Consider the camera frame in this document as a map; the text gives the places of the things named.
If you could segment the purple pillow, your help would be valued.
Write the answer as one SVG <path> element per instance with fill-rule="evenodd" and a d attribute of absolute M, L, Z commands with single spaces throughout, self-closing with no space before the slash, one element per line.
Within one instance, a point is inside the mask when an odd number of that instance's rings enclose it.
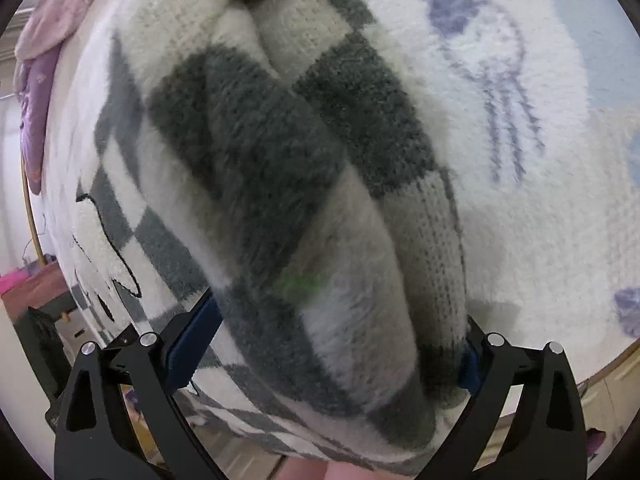
<path fill-rule="evenodd" d="M 54 74 L 62 46 L 58 44 L 16 68 L 15 91 L 21 107 L 21 158 L 29 191 L 41 193 L 44 140 Z"/>

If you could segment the white fleece bed blanket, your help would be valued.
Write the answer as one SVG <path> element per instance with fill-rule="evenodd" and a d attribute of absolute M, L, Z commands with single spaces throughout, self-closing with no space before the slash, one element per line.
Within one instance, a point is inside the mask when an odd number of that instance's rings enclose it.
<path fill-rule="evenodd" d="M 639 38 L 616 0 L 364 0 L 430 102 L 428 131 L 454 192 L 466 332 L 528 353 L 560 344 L 583 382 L 639 337 Z M 68 159 L 58 113 L 85 49 L 63 41 L 44 141 L 42 200 Z M 65 281 L 99 341 L 86 295 Z"/>

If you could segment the grey white checkered sweater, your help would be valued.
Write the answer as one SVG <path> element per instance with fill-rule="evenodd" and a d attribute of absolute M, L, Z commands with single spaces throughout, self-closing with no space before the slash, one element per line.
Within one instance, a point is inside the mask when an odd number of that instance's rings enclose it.
<path fill-rule="evenodd" d="M 448 171 L 364 0 L 96 0 L 48 184 L 103 335 L 210 292 L 209 422 L 282 454 L 415 476 L 466 332 Z"/>

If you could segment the pink purple floral quilt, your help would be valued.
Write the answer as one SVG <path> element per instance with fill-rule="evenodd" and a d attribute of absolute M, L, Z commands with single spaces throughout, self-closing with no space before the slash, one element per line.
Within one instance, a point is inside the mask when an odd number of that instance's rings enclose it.
<path fill-rule="evenodd" d="M 18 62 L 38 58 L 72 36 L 93 0 L 37 0 L 14 50 Z"/>

